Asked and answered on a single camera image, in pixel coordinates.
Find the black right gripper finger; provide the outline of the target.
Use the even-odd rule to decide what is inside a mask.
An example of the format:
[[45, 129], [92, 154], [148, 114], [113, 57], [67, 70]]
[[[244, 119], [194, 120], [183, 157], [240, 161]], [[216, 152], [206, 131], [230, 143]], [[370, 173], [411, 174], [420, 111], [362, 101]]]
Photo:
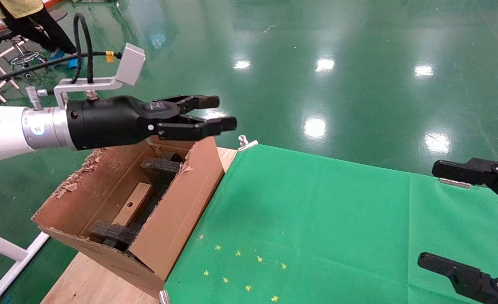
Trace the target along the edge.
[[438, 160], [433, 164], [432, 174], [471, 185], [486, 185], [498, 195], [498, 161], [471, 158], [466, 163], [455, 163]]
[[498, 304], [498, 277], [431, 253], [421, 253], [417, 265], [449, 279], [460, 296], [483, 304]]

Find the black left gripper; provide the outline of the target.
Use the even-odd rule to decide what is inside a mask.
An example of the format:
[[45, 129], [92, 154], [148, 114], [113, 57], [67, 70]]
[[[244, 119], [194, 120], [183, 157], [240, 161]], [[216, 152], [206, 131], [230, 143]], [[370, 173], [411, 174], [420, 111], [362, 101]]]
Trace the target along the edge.
[[[72, 100], [66, 107], [68, 132], [76, 150], [138, 144], [156, 133], [161, 140], [200, 141], [237, 129], [233, 116], [203, 119], [179, 116], [196, 109], [218, 108], [216, 95], [178, 95], [141, 102], [128, 95], [95, 100]], [[160, 116], [176, 116], [160, 122]]]

